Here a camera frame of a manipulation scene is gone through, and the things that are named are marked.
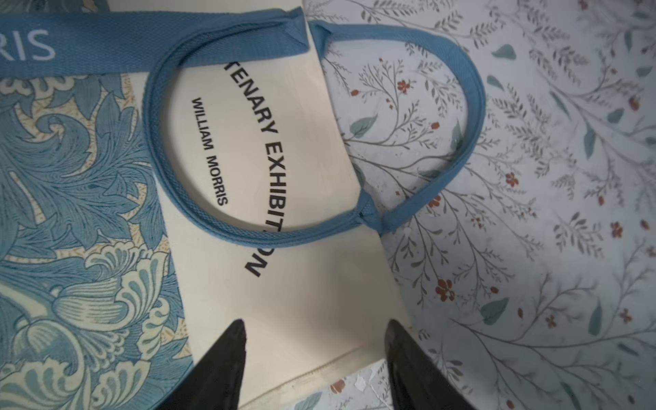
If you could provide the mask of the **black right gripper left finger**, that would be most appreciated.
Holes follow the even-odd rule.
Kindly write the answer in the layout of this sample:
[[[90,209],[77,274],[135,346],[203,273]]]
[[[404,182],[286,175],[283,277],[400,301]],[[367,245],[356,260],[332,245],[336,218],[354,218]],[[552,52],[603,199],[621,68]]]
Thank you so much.
[[[159,405],[160,409],[237,409],[246,362],[246,329],[236,319]]]

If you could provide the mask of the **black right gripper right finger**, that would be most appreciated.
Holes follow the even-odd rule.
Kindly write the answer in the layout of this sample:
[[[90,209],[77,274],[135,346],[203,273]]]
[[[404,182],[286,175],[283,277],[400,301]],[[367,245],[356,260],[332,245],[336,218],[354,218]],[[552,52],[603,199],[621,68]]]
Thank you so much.
[[[395,409],[474,409],[395,319],[387,326],[384,346]]]

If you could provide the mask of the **cream and blue canvas tote bag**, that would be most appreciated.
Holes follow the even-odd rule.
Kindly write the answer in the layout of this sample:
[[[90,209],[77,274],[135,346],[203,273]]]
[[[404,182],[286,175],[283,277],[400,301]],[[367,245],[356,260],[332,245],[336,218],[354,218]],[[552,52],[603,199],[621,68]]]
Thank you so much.
[[[393,210],[329,115],[328,45],[437,56],[466,98],[451,163]],[[236,319],[238,408],[313,404],[407,312],[380,236],[467,163],[484,86],[415,29],[308,22],[298,3],[1,4],[1,406],[160,409]]]

